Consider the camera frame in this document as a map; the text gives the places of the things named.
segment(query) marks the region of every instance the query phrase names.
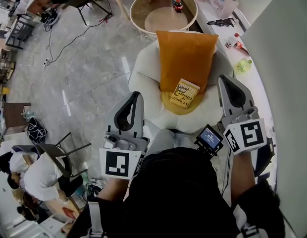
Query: gray floor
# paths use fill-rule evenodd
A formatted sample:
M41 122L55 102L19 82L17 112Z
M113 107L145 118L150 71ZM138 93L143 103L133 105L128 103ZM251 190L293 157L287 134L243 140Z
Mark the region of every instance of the gray floor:
M123 0L127 9L134 0ZM107 1L99 2L108 8ZM38 25L24 50L17 54L16 70L8 87L8 102L31 102L31 110L48 130L48 142L56 143L68 132L72 138L64 147L73 149L91 142L92 146L73 156L74 165L89 166L89 175L100 176L98 148L102 147L104 116L121 97L129 93L128 78L137 54L152 40L142 35L121 15L114 0L110 0L114 16L100 26L90 28L66 47L60 58L48 67L46 46L49 32ZM98 7L83 8L90 25L104 18ZM62 47L86 30L77 9L68 7L51 33L53 58Z

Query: black shirt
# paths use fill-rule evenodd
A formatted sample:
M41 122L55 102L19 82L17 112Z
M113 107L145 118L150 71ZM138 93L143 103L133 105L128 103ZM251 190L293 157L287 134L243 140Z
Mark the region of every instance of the black shirt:
M284 228L283 219L267 182L254 189L254 192L245 192L242 200L236 200L234 207L239 204L243 210L250 211L251 225L269 230L269 237L284 237L284 233L280 233ZM256 206L258 198L252 201L254 193L262 197L260 209ZM145 157L124 202L99 198L93 201L99 202L102 226L109 238L235 238L240 233L233 209L220 194L211 162L206 155L190 148L173 148ZM269 213L270 218L274 218L273 223L265 220ZM68 237L85 236L90 227L86 206Z

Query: cable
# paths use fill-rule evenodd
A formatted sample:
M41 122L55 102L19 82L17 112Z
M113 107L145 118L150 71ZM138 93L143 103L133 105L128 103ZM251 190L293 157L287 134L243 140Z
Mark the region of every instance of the cable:
M49 45L46 47L46 50L49 49L50 56L51 56L51 61L48 61L48 59L47 59L47 60L44 62L44 65L45 65L45 66L49 66L49 65L52 64L53 62L57 61L58 58L61 56L62 51L63 51L66 47L70 46L77 38L83 36L90 28L101 25L104 21L107 21L108 19L110 19L110 18L113 16L113 14L112 14L112 8L110 7L110 3L109 3L108 0L106 0L106 1L107 1L107 3L108 3L109 9L110 9L110 13L107 14L105 18L101 19L101 20L99 21L99 24L96 24L96 25L93 25L93 26L89 26L89 27L84 31L83 34L81 34L81 35L75 37L69 44L65 45L65 46L62 48L61 52L59 53L59 55L57 56L56 59L53 59L53 56L52 56L52 54L51 54L50 40L51 40L52 26L50 27Z
M222 188L222 193L221 193L222 196L223 196L223 194L224 194L224 192L225 192L225 190L226 190L226 188L227 188L227 186L228 186L228 182L229 182L229 172L230 172L230 170L231 170L231 149L229 149L229 153L228 153L226 162L228 162L228 164L227 164L226 186L225 186L224 189Z

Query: book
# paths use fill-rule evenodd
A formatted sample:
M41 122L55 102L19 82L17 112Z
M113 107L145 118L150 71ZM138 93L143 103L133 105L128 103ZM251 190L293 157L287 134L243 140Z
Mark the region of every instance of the book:
M187 109L199 90L199 86L181 78L170 98L170 102Z

